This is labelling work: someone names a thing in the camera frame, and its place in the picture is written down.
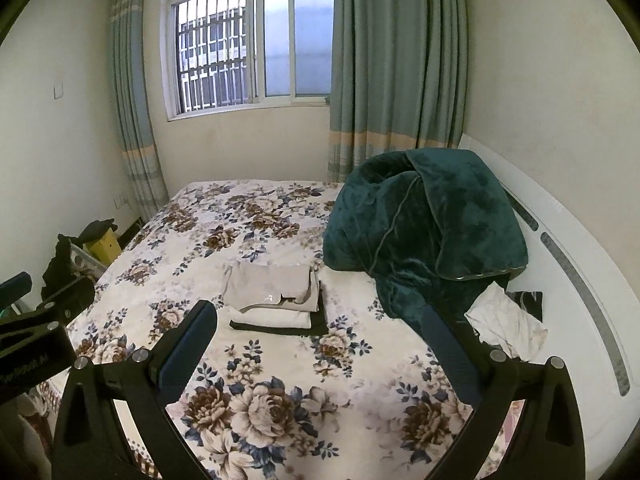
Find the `yellow box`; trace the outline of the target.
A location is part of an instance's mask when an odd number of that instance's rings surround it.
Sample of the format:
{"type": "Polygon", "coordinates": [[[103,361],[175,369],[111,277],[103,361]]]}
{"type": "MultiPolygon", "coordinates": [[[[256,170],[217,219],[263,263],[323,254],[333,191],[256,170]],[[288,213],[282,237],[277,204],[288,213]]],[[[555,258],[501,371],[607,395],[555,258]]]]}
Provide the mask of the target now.
{"type": "Polygon", "coordinates": [[[86,243],[84,248],[104,266],[110,266],[122,253],[122,248],[112,229],[108,229],[98,240],[86,243]]]}

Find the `beige long-sleeve shirt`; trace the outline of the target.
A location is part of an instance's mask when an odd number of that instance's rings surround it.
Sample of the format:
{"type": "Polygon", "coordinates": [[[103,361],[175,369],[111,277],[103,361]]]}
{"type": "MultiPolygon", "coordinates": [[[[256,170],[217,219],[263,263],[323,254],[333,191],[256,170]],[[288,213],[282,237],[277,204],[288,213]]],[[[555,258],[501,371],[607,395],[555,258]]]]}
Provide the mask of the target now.
{"type": "Polygon", "coordinates": [[[241,304],[262,302],[262,297],[270,292],[294,296],[302,301],[309,285],[310,266],[264,266],[250,262],[236,262],[229,266],[224,277],[224,302],[239,299],[241,304]]]}

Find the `left green curtain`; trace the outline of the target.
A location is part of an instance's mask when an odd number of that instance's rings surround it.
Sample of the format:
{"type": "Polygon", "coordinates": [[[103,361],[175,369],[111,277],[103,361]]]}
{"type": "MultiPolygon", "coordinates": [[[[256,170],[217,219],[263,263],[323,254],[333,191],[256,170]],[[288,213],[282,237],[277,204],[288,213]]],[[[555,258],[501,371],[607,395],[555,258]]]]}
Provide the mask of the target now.
{"type": "Polygon", "coordinates": [[[144,0],[111,0],[108,73],[118,142],[134,202],[148,221],[168,202],[146,94],[143,56],[144,0]]]}

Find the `white bed headboard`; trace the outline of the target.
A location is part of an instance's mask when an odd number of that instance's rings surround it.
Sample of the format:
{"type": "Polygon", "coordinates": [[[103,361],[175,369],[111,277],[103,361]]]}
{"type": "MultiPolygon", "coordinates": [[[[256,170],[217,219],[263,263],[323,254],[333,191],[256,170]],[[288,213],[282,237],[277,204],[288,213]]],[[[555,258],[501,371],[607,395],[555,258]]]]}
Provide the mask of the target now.
{"type": "Polygon", "coordinates": [[[510,281],[540,290],[549,335],[538,358],[564,360],[585,438],[586,476],[605,479],[639,443],[639,299],[586,228],[547,190],[470,136],[512,200],[529,264],[510,281]]]}

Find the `green curtain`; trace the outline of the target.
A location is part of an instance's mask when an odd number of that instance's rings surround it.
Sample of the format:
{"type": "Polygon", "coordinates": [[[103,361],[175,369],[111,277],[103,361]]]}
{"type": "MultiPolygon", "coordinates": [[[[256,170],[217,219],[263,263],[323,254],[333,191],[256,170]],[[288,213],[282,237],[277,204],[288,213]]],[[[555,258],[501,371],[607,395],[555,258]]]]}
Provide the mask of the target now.
{"type": "Polygon", "coordinates": [[[118,142],[134,202],[148,221],[168,202],[146,94],[143,56],[144,0],[111,0],[108,73],[118,142]]]}
{"type": "Polygon", "coordinates": [[[334,0],[328,173],[454,148],[468,88],[466,0],[334,0]]]}

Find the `dark green plush blanket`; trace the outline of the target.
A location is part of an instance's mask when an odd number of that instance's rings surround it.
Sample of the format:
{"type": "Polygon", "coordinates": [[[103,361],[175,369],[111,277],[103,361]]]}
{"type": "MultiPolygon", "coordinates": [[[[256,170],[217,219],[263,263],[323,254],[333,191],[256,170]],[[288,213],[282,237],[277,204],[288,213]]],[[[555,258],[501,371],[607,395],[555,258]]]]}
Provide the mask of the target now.
{"type": "Polygon", "coordinates": [[[415,332],[448,292],[479,294],[526,268],[528,251],[506,191],[468,150],[376,155],[337,195],[323,262],[373,278],[385,313],[415,332]]]}

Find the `floral bed cover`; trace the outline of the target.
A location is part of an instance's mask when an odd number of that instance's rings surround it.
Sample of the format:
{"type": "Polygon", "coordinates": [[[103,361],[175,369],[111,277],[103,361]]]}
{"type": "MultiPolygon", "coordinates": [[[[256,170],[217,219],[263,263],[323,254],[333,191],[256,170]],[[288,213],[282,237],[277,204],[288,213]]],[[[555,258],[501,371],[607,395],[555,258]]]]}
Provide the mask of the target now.
{"type": "Polygon", "coordinates": [[[368,269],[327,268],[334,184],[182,190],[70,323],[110,364],[151,348],[200,299],[216,333],[167,408],[211,479],[425,479],[470,416],[419,326],[391,318],[368,269]]]}

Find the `right green curtain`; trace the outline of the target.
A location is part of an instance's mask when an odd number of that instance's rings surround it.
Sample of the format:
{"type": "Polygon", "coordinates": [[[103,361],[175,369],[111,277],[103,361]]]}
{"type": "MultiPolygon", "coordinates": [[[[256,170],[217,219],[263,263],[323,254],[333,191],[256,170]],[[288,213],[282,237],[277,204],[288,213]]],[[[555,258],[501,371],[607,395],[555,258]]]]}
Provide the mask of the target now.
{"type": "Polygon", "coordinates": [[[466,0],[334,0],[328,173],[454,148],[468,88],[466,0]]]}

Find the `crumpled white cloth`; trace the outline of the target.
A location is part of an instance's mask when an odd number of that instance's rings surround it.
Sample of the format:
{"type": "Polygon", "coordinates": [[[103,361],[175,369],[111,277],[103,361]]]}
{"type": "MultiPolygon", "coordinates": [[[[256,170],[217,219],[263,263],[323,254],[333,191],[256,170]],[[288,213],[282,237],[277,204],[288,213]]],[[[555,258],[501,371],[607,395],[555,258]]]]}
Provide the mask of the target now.
{"type": "Polygon", "coordinates": [[[499,347],[509,358],[532,362],[546,343],[548,330],[508,297],[496,282],[464,314],[481,342],[499,347]]]}

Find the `folded white garment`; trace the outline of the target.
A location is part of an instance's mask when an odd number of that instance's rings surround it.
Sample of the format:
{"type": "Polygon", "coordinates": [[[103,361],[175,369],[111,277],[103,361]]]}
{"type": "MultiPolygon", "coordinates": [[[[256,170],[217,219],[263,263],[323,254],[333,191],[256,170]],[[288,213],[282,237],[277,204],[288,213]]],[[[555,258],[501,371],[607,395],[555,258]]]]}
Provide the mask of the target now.
{"type": "Polygon", "coordinates": [[[262,297],[262,302],[241,304],[239,299],[231,299],[230,322],[240,330],[292,330],[308,332],[324,323],[321,307],[320,286],[311,281],[304,291],[302,301],[282,292],[270,292],[262,297]]]}

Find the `window with metal grille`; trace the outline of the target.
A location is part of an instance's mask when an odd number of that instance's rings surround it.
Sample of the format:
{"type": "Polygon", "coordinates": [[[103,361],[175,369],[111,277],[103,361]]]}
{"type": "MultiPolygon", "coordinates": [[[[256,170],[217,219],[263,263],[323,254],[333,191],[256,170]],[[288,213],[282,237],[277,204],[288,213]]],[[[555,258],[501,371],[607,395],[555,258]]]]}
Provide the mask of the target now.
{"type": "Polygon", "coordinates": [[[334,0],[162,0],[169,118],[324,105],[334,0]]]}

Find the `black garment by headboard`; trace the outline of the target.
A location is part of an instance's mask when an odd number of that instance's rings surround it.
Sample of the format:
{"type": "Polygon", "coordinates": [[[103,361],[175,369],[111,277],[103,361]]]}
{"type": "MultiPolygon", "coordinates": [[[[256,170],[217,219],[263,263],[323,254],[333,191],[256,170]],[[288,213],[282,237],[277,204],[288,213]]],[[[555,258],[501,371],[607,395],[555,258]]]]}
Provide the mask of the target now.
{"type": "Polygon", "coordinates": [[[506,292],[506,296],[533,318],[542,321],[543,292],[506,292]]]}

